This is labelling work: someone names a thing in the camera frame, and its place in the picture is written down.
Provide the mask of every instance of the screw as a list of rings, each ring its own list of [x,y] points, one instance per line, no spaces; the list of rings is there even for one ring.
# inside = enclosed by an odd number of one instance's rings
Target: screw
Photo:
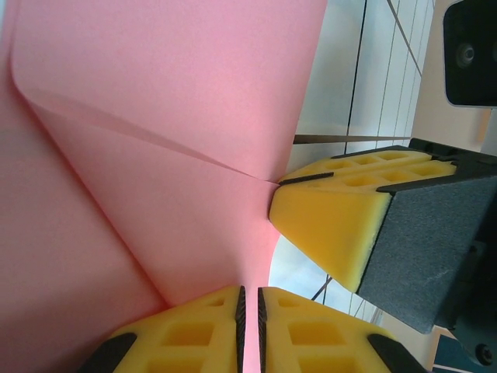
[[[493,353],[486,344],[476,346],[476,358],[482,365],[492,365]]]

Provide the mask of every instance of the pink cloth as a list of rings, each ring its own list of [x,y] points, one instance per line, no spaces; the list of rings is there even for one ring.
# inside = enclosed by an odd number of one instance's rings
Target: pink cloth
[[[259,370],[270,181],[324,11],[7,1],[0,371],[74,370],[118,326],[231,284],[248,290],[244,366]]]

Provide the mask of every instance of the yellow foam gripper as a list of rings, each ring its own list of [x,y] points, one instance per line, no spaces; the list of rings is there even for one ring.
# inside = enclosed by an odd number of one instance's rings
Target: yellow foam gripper
[[[117,330],[78,372],[236,373],[244,340],[245,289],[234,286]]]
[[[389,373],[368,336],[389,332],[279,288],[259,289],[266,373]]]
[[[412,151],[322,159],[281,181],[325,172],[333,176],[279,187],[269,219],[298,249],[355,292],[391,200],[377,188],[448,176],[455,170],[449,162],[433,161],[428,154]]]

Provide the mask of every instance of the floor grout line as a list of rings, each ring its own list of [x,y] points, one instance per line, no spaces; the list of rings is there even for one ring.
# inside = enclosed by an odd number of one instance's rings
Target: floor grout line
[[[349,315],[350,315],[350,310],[352,308],[352,297],[354,296],[354,294],[351,292],[350,293],[350,303],[349,303]]]
[[[366,10],[367,10],[367,0],[364,0],[364,10],[363,10],[363,21],[360,26],[360,35],[359,35],[359,46],[357,47],[357,59],[356,59],[356,71],[354,72],[354,83],[352,87],[352,99],[350,100],[350,110],[349,110],[349,121],[347,123],[347,132],[346,136],[349,136],[350,131],[350,121],[352,120],[352,111],[354,106],[354,95],[356,93],[356,83],[357,83],[357,72],[359,71],[359,59],[360,59],[360,48],[363,43],[363,34],[364,34],[364,23],[366,22]],[[347,153],[347,145],[345,143],[345,153]]]
[[[414,5],[414,14],[412,16],[411,33],[409,34],[409,46],[411,46],[412,31],[414,31],[414,20],[416,19],[416,10],[418,10],[418,4],[419,4],[419,0],[416,0],[416,4]]]
[[[364,303],[364,299],[362,299],[362,300],[360,301],[360,303],[359,303],[359,307],[357,307],[357,311],[356,311],[356,313],[354,313],[354,317],[356,317],[356,316],[357,316],[357,314],[359,313],[360,306],[361,306],[361,305],[363,305],[363,303]]]
[[[329,283],[332,282],[333,278],[331,276],[326,275],[326,281],[325,283],[319,288],[318,292],[314,294],[314,296],[311,298],[312,301],[315,301],[318,296],[328,287]]]
[[[388,6],[390,6],[391,13],[394,15],[395,18],[395,23],[398,25],[398,28],[401,31],[402,37],[404,38],[405,45],[407,45],[408,53],[411,55],[412,60],[414,61],[414,64],[416,68],[418,69],[419,74],[421,74],[421,70],[419,69],[418,62],[414,57],[414,54],[412,53],[411,46],[409,45],[409,42],[407,40],[407,36],[405,35],[404,29],[402,29],[401,21],[398,19],[397,13],[395,12],[394,6],[391,3],[391,0],[387,0]]]
[[[419,41],[419,49],[418,49],[418,56],[417,56],[418,60],[419,60],[419,54],[421,53],[422,38],[425,36],[426,17],[428,16],[428,6],[429,6],[429,4],[426,4],[425,20],[422,23],[421,40]]]
[[[384,89],[383,89],[383,99],[381,100],[381,110],[380,110],[380,119],[378,121],[377,136],[380,136],[381,118],[383,117],[383,107],[384,107],[384,103],[385,103],[385,96],[386,96],[386,93],[387,93],[388,75],[390,74],[391,53],[392,53],[392,51],[394,49],[395,31],[397,31],[397,27],[396,26],[394,26],[394,33],[393,33],[393,35],[391,37],[390,58],[388,59],[387,77],[385,78],[385,86],[384,86]]]
[[[404,128],[404,137],[406,137],[405,132],[407,131],[407,123],[409,121],[409,114],[411,113],[411,108],[412,108],[412,95],[414,94],[415,81],[416,81],[416,77],[414,77],[414,82],[412,83],[411,99],[410,99],[410,103],[409,103],[409,110],[407,112],[407,122],[405,123],[405,128]],[[417,106],[418,106],[418,100],[416,100],[414,107],[416,108]]]
[[[326,291],[328,290],[328,285],[329,285],[329,274],[326,274],[326,282],[325,282],[325,292],[323,294],[323,305],[325,305],[326,302]]]
[[[404,82],[405,82],[405,73],[407,72],[407,63],[409,60],[409,53],[405,55],[405,67],[404,67],[404,76],[402,76],[402,84],[401,84],[401,96],[398,99],[398,107],[397,107],[397,116],[395,118],[395,128],[394,128],[394,135],[395,132],[397,131],[397,124],[398,124],[398,113],[401,111],[401,103],[402,103],[402,93],[404,92]]]

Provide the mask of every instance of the white floor tile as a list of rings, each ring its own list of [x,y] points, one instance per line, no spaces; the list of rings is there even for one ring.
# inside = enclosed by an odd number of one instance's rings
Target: white floor tile
[[[368,0],[349,127],[351,135],[377,135],[393,33],[394,16],[388,2]]]
[[[412,125],[414,124],[414,116],[418,105],[419,85],[421,84],[421,75],[416,71],[414,75],[414,86],[412,87],[411,103],[409,105],[409,113],[407,124],[405,125],[404,136],[410,137],[412,133]]]
[[[397,124],[398,108],[400,105],[402,79],[404,78],[405,63],[408,49],[398,26],[395,27],[394,40],[391,48],[390,66],[388,68],[387,85],[384,92],[380,120],[380,136],[394,136]]]
[[[354,317],[360,317],[359,311],[360,307],[364,304],[364,300],[356,294],[352,294],[352,302],[349,304],[350,311],[349,315]]]
[[[377,307],[375,305],[372,305],[369,302],[364,301],[364,306],[363,309],[361,310],[363,314],[361,315],[360,318],[364,321],[370,322],[376,310]]]
[[[392,146],[394,142],[392,140],[389,141],[376,141],[376,149],[378,148],[386,148],[387,146]]]
[[[409,107],[411,105],[412,87],[414,86],[414,75],[416,67],[411,55],[408,56],[405,66],[404,80],[402,83],[401,100],[398,107],[397,123],[395,126],[395,136],[404,136]]]
[[[404,34],[407,40],[411,37],[412,24],[414,22],[414,15],[416,11],[416,5],[419,0],[401,0],[398,6],[398,21],[401,24]]]
[[[326,273],[290,241],[281,236],[276,244],[271,263],[269,286],[311,298],[325,281]]]
[[[341,155],[345,151],[343,142],[334,144],[296,144],[292,145],[290,159],[287,164],[287,172],[292,173],[296,169],[307,166],[319,159],[331,158]]]
[[[362,320],[363,313],[366,313],[366,301],[361,298],[359,308],[352,314],[352,316]]]
[[[328,0],[298,134],[346,134],[365,0]]]
[[[424,22],[425,26],[423,27],[422,31],[421,45],[419,47],[419,55],[417,59],[418,66],[421,69],[421,73],[422,73],[422,68],[425,64],[426,48],[428,47],[429,31],[432,26],[432,20],[433,20],[433,8],[429,6],[426,10],[426,18]]]
[[[391,4],[394,6],[394,9],[395,9],[395,14],[398,13],[398,5],[399,5],[400,1],[399,0],[391,0]]]
[[[419,49],[421,48],[422,31],[425,27],[428,6],[432,5],[431,1],[432,0],[418,0],[418,4],[416,5],[414,23],[412,24],[412,33],[409,40],[409,45],[411,46],[412,53],[416,57],[416,61],[419,55]]]

